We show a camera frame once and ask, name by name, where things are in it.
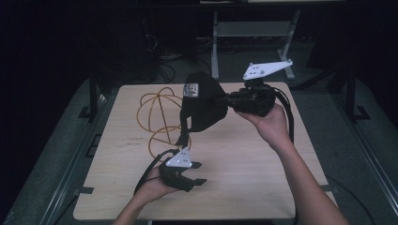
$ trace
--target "forearm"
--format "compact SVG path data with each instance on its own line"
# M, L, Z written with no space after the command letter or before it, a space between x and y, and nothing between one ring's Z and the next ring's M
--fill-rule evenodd
M293 144L277 151L303 224L348 224Z
M144 206L144 203L132 198L117 216L113 225L132 225Z

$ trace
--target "black strap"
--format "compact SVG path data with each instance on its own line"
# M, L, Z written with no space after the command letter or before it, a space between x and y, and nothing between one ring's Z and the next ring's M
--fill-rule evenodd
M286 115L287 115L287 120L288 120L288 125L289 125L289 137L290 137L290 141L292 141L292 143L295 140L295 119L293 117L293 113L292 113L292 108L290 107L290 102L286 96L286 94L281 91L278 88L275 88L275 90L277 90L275 92L275 96L278 98L278 100L283 104L284 110L286 111Z

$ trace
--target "gray floor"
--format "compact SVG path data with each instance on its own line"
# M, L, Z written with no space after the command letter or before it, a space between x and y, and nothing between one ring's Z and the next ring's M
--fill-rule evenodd
M243 52L220 54L220 82L241 82L241 76L249 63L266 63L277 61L276 49L280 42L271 42L261 46L245 46ZM306 68L312 42L295 41L288 56L294 61L293 71L297 78L289 81L283 72L277 72L265 78L266 82L286 82L294 86L312 78L321 70ZM199 55L209 62L210 55ZM176 70L175 83L184 83L186 75L197 70L208 72L205 64L193 63L189 60L177 60L168 65ZM154 83L162 83L159 77ZM361 145L353 132L353 128L339 105L344 93L334 96L327 92L329 78L316 83L302 91L292 91L298 105L304 125L313 142L324 172L338 180L351 190L362 202L375 219L376 224L398 224L398 217L392 210L372 167L363 154ZM356 124L371 145L378 160L389 175L391 182L398 185L398 132L386 115L375 103L371 91L361 82L357 82L357 105L363 106L370 114L371 120L359 121ZM85 157L85 151L96 134L101 134L107 117L112 109L117 89L102 99L99 114L93 123L78 118L80 110L89 105L88 83L82 84L76 92L58 126L43 150L35 169L12 212L13 219L9 224L54 224L54 219L68 208L57 224L110 224L111 221L78 221L73 218L75 202L73 192L82 187L86 173L92 161ZM65 172L73 172L65 177ZM60 186L63 178L70 180L69 185ZM341 186L329 180L339 207L351 224L372 224L358 202ZM58 207L49 207L59 201ZM275 220L275 224L291 224L292 220Z

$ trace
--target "hand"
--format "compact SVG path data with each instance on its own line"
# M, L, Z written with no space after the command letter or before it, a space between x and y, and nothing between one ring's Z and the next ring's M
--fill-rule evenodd
M280 149L285 149L287 145L292 145L281 105L275 103L265 117L244 112L237 112L237 114L250 121L264 141L275 151L278 152Z
M147 203L156 201L166 194L178 191L178 189L164 185L159 175L159 167L155 167L149 172L146 178L147 181L144 182L129 203L123 208L115 219L114 225L133 224Z
M134 195L134 198L139 197L142 201L144 201L144 203L150 203L167 194L178 191L176 188L164 185L159 176L159 167L153 168L146 178L147 181L145 181L138 189L137 193Z

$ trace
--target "black cable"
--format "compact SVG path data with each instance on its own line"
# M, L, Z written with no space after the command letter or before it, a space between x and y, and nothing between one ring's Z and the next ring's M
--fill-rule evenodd
M172 82L172 81L174 80L174 78L176 77L176 70L175 70L172 66L169 66L169 65L166 65L166 64L163 64L163 63L159 63L159 65L160 65L160 68L159 68L160 74L161 74L161 76L163 77L164 82L165 82L165 83L170 83L170 82ZM173 72L172 77L169 77L169 75L167 74L167 72L164 71L164 69L162 69L161 66L170 68L170 69L172 70L172 72Z
M208 74L211 74L211 67L210 67L210 65L205 61L205 60L203 60L203 59L200 59L200 58L197 58L196 60L198 60L198 61L200 61L200 62L202 62L202 63L204 63L205 64L205 66L207 67L207 69L208 69Z
M73 197L73 199L70 201L70 203L64 209L64 211L61 213L61 215L59 215L59 217L56 219L56 221L54 222L54 225L56 225L59 222L59 220L61 220L61 218L65 215L65 213L67 213L68 209L77 200L77 198L78 198L77 196Z
M371 220L372 224L376 225L375 220L374 220L372 214L369 212L368 208L363 204L363 202L351 190L349 190L346 186L344 186L342 183L340 183L339 181L337 181L335 178L331 177L330 175L325 174L325 176L329 180L334 182L336 185L338 185L340 188L344 189L348 194L350 194L360 204L360 206L363 208L363 210L366 212L366 214L368 215L368 218Z

